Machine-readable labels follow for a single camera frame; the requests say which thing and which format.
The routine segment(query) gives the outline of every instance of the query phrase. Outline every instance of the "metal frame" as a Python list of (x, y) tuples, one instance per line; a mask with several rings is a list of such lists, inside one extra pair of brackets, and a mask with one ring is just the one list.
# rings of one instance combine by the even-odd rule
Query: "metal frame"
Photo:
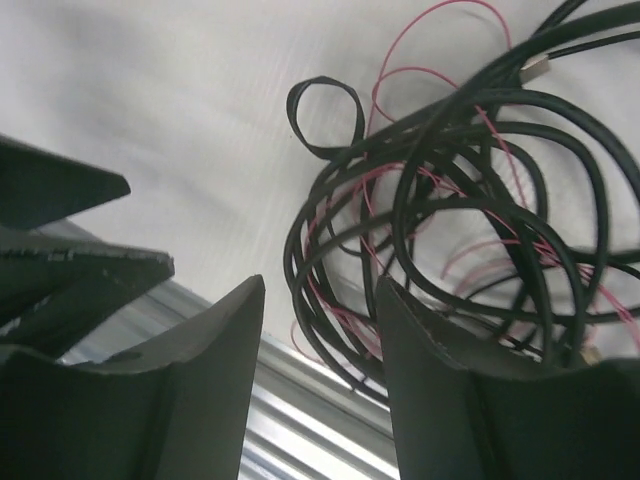
[[(40, 232), (95, 239), (68, 221)], [(180, 285), (166, 282), (119, 311), (62, 361), (100, 361), (209, 305)], [(263, 334), (239, 478), (398, 479), (389, 411)]]

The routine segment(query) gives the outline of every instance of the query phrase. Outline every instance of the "coiled cable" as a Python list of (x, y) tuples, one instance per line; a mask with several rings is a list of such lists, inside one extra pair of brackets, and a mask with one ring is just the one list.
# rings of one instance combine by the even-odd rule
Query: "coiled cable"
[[(633, 32), (563, 47), (594, 33), (640, 22), (640, 2), (631, 2), (562, 23), (584, 3), (585, 0), (564, 2), (531, 39), (491, 62), (455, 93), (368, 136), (364, 109), (351, 87), (328, 77), (317, 77), (291, 89), (287, 114), (293, 131), (311, 153), (328, 163), (313, 183), (287, 236), (285, 277), (301, 331), (322, 361), (352, 388), (387, 403), (386, 395), (367, 380), (385, 385), (376, 340), (374, 292), (377, 275), (388, 274), (394, 264), (404, 272), (405, 287), (419, 289), (433, 299), (441, 315), (455, 315), (472, 322), (487, 330), (494, 341), (505, 340), (514, 350), (528, 351), (548, 366), (578, 365), (589, 325), (621, 318), (629, 321), (640, 314), (640, 305), (630, 309), (619, 305), (616, 311), (605, 313), (589, 311), (596, 294), (606, 292), (601, 285), (606, 269), (617, 269), (640, 279), (640, 273), (632, 266), (640, 262), (640, 248), (624, 252), (610, 249), (607, 190), (589, 149), (577, 138), (551, 126), (498, 118), (502, 107), (518, 104), (553, 112), (572, 122), (602, 145), (640, 206), (640, 169), (613, 132), (578, 106), (555, 95), (525, 90), (518, 81), (523, 65), (537, 55), (551, 52), (547, 54), (549, 59), (561, 58), (640, 37)], [(297, 122), (298, 104), (304, 92), (317, 84), (340, 88), (355, 102), (356, 122), (349, 146), (311, 145), (302, 134)], [(515, 142), (504, 141), (501, 134), (545, 139), (567, 149), (577, 159), (588, 175), (594, 198), (593, 250), (571, 248), (548, 225), (547, 188), (535, 159)], [(524, 167), (534, 187), (534, 212), (522, 194), (514, 198), (494, 170), (491, 160), (495, 151), (505, 153), (509, 161)], [(375, 212), (371, 198), (380, 176), (391, 171), (400, 172), (393, 206), (389, 211)], [(448, 196), (436, 198), (443, 191)], [(357, 223), (337, 232), (334, 220), (354, 202), (359, 206)], [(514, 274), (466, 296), (439, 288), (419, 271), (413, 260), (416, 232), (437, 212), (456, 210), (482, 212), (515, 268)], [(373, 244), (372, 232), (380, 229), (386, 229), (387, 233)], [(359, 241), (358, 248), (347, 247), (347, 242), (354, 239)], [(341, 303), (331, 285), (325, 261), (336, 249), (361, 263), (364, 313)], [(379, 258), (383, 253), (387, 255), (386, 264)], [(549, 269), (565, 272), (573, 313), (554, 312), (545, 277)], [(519, 281), (520, 287), (510, 308), (475, 300), (479, 294), (513, 281)], [(533, 303), (534, 312), (524, 309), (528, 300)], [(516, 321), (531, 324), (522, 340), (511, 336)], [(540, 338), (540, 347), (534, 345), (536, 337)], [(341, 364), (335, 352), (351, 366)]]

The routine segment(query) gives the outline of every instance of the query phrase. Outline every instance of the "metal connector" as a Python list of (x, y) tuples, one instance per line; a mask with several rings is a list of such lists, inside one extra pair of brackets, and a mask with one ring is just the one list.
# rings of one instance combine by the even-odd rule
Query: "metal connector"
[(527, 60), (527, 63), (520, 69), (520, 83), (525, 85), (531, 80), (544, 75), (551, 70), (551, 64), (549, 63), (549, 55), (542, 54), (531, 57)]

